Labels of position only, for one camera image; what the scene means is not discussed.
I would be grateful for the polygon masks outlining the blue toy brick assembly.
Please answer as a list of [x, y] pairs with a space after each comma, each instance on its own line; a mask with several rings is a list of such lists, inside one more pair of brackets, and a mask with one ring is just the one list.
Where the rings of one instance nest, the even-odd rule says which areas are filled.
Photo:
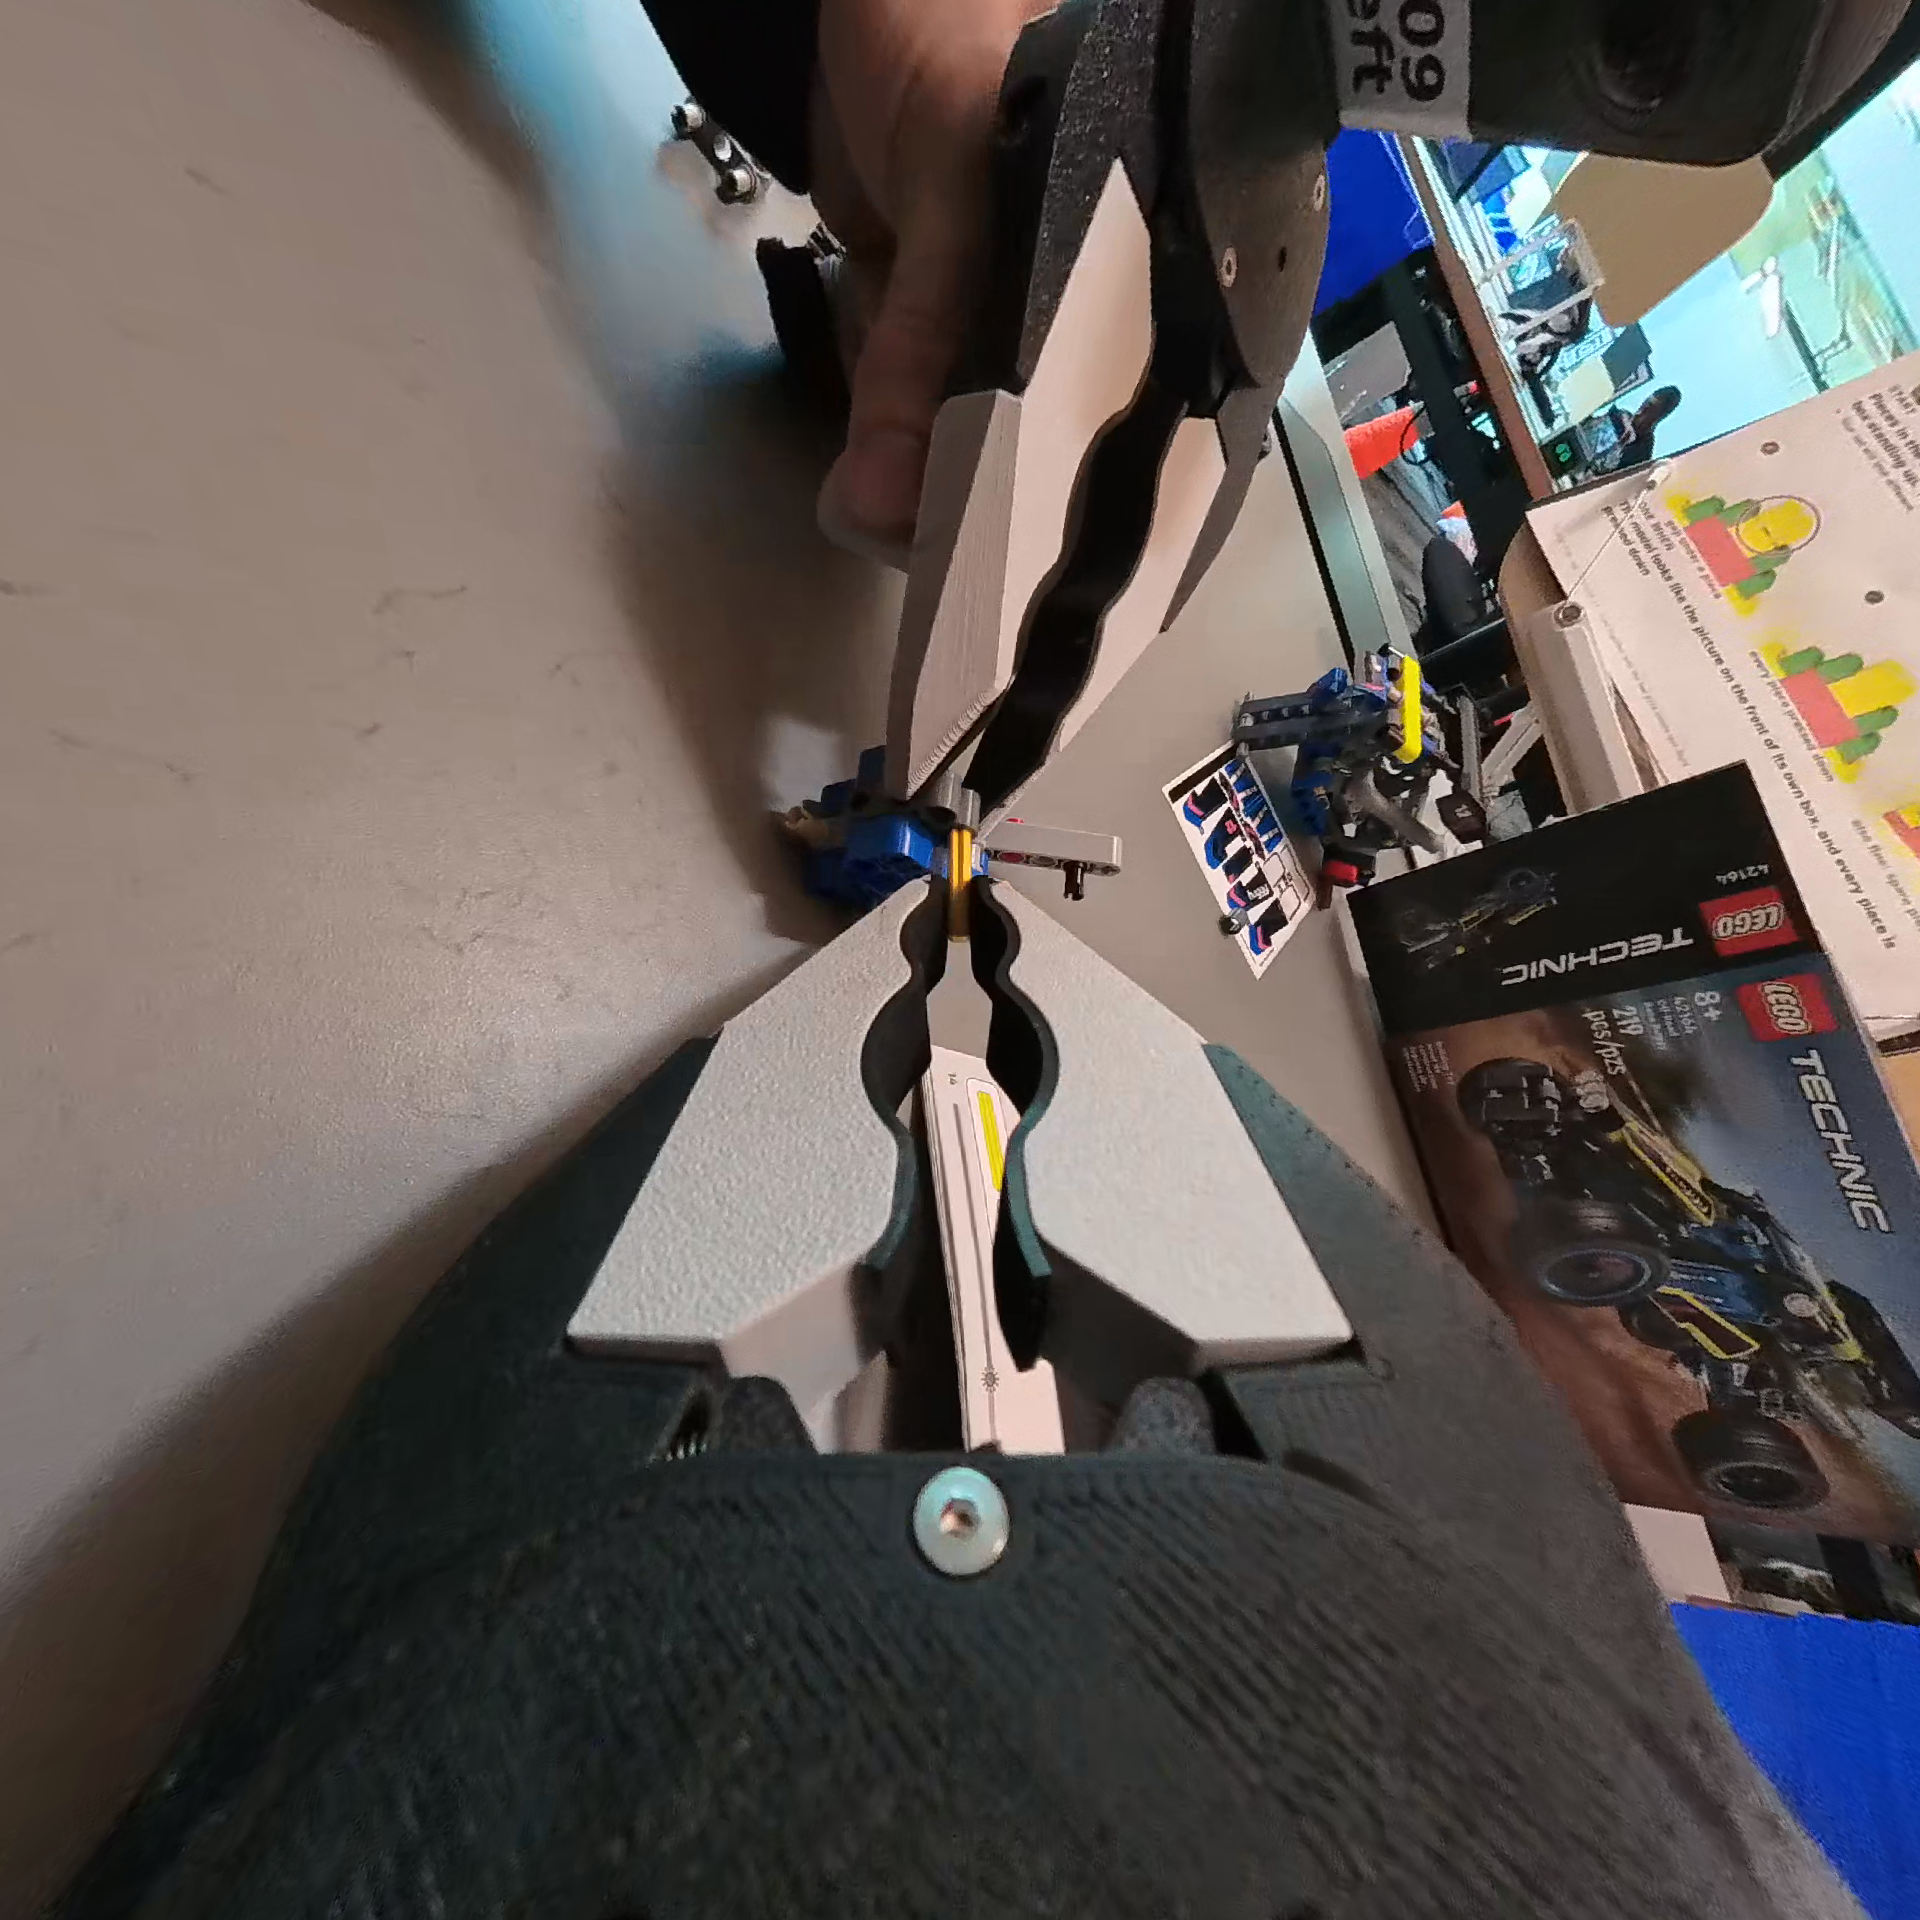
[[774, 817], [802, 855], [806, 890], [830, 906], [864, 915], [913, 880], [949, 880], [956, 835], [967, 836], [973, 877], [992, 868], [1049, 872], [1063, 877], [1066, 901], [1082, 901], [1089, 877], [1122, 868], [1116, 835], [1012, 813], [982, 824], [975, 794], [951, 777], [934, 785], [930, 801], [902, 801], [887, 785], [887, 761], [884, 745], [870, 745], [856, 756], [852, 777], [830, 783]]

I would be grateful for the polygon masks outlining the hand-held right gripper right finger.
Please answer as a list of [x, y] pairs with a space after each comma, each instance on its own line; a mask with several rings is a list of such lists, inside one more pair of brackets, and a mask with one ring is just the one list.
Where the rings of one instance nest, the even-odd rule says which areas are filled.
[[[1064, 1450], [1060, 1389], [1326, 1361], [1353, 1322], [1306, 1247], [1222, 1057], [1017, 890], [973, 880], [986, 1069], [1017, 1111], [992, 1240], [996, 1455]], [[1041, 1408], [1014, 1378], [1049, 1369]]]

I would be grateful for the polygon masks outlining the sticker sheet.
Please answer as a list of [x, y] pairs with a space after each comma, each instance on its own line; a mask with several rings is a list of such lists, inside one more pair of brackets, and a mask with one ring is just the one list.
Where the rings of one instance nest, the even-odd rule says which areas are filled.
[[1162, 802], [1200, 868], [1215, 931], [1252, 978], [1314, 915], [1314, 885], [1252, 764], [1230, 744], [1185, 769]]

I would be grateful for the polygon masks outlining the grey metal panel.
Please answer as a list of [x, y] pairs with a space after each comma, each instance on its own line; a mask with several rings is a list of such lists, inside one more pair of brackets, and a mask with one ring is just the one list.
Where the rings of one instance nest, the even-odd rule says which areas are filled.
[[1286, 372], [1274, 432], [1342, 649], [1348, 656], [1407, 649], [1405, 609], [1388, 572], [1312, 339], [1303, 339]]

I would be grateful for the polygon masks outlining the toy set box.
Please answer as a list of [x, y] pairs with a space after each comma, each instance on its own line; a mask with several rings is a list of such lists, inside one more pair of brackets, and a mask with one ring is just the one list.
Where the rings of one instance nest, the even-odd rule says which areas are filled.
[[1917, 1186], [1738, 761], [1350, 901], [1433, 1207], [1622, 1505], [1914, 1560]]

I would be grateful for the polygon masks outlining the partly built toy car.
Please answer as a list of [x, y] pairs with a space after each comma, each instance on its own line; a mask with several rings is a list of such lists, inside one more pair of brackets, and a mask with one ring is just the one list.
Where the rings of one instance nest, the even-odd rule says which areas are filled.
[[1286, 759], [1282, 809], [1317, 852], [1320, 901], [1368, 885], [1384, 852], [1446, 857], [1533, 832], [1520, 767], [1541, 744], [1521, 688], [1434, 688], [1394, 647], [1232, 715], [1239, 756]]

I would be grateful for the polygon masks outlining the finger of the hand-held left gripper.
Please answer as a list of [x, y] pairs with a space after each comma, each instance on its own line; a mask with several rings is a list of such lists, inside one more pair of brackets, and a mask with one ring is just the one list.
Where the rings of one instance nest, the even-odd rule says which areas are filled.
[[1089, 456], [1058, 576], [967, 769], [982, 807], [1010, 807], [1161, 636], [1228, 465], [1215, 423], [1145, 400]]
[[1046, 197], [1014, 355], [934, 417], [884, 724], [901, 801], [1018, 801], [1089, 691], [1165, 445], [1150, 203], [1119, 155], [1089, 200]]

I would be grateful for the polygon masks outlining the printed instruction sheet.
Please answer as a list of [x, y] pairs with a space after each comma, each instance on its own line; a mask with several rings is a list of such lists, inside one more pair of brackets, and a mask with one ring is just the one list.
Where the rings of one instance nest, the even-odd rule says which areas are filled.
[[1528, 511], [1663, 783], [1738, 761], [1858, 1015], [1917, 1015], [1917, 355]]

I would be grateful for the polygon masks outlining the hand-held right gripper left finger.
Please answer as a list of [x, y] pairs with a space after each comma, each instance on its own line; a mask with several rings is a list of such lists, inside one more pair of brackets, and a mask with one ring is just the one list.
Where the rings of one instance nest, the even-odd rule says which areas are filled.
[[942, 1316], [917, 1117], [942, 885], [879, 903], [729, 1019], [616, 1226], [567, 1345], [776, 1384], [833, 1455], [913, 1432]]

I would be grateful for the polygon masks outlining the person's left hand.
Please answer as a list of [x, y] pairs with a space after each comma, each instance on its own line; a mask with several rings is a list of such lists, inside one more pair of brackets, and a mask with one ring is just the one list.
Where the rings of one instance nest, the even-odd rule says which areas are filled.
[[930, 432], [992, 257], [1001, 80], [1046, 2], [824, 2], [806, 104], [809, 194], [845, 251], [847, 432], [822, 532], [905, 563]]

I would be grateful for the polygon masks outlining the open instruction booklet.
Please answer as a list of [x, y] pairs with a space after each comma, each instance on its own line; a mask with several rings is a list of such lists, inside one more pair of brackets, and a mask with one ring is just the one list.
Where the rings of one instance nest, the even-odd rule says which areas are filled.
[[918, 1084], [944, 1256], [951, 1346], [969, 1450], [1060, 1455], [1064, 1425], [1050, 1367], [1022, 1369], [1001, 1329], [993, 1240], [1017, 1106], [977, 1057], [934, 1048]]

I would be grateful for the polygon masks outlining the brown wooden post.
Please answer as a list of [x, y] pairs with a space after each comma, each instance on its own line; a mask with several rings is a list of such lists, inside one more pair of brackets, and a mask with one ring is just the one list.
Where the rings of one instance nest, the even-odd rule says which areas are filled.
[[1461, 248], [1450, 201], [1434, 181], [1425, 145], [1409, 136], [1394, 136], [1394, 139], [1407, 167], [1412, 191], [1423, 207], [1437, 271], [1450, 293], [1463, 336], [1477, 356], [1478, 385], [1487, 403], [1493, 403], [1502, 440], [1520, 469], [1527, 501], [1543, 501], [1552, 491], [1552, 473], [1541, 452], [1533, 420], [1527, 413], [1521, 388], [1508, 365], [1496, 328], [1481, 300], [1481, 289], [1474, 280], [1478, 259], [1469, 248]]

